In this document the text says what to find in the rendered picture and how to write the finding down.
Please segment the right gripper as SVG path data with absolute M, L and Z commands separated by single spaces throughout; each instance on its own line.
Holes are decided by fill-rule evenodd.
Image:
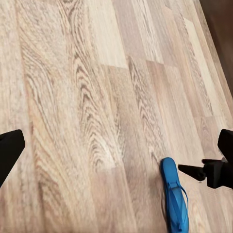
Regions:
M 233 189 L 233 168 L 229 162 L 215 159 L 202 159 L 204 167 L 178 165 L 178 169 L 196 179 L 204 181 L 207 177 L 207 186 L 217 189 L 226 186 Z

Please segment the sandal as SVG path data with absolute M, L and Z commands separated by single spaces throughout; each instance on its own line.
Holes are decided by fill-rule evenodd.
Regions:
M 169 233 L 188 233 L 188 206 L 186 207 L 182 191 L 184 191 L 186 197 L 188 196 L 180 184 L 173 158 L 162 159 L 161 170 L 166 188 Z

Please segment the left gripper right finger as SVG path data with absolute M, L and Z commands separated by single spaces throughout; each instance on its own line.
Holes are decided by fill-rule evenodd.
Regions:
M 233 168 L 233 131 L 222 129 L 217 145 Z

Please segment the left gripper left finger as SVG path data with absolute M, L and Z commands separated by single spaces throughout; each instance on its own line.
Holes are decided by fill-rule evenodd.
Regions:
M 0 187 L 25 149 L 21 129 L 0 134 Z

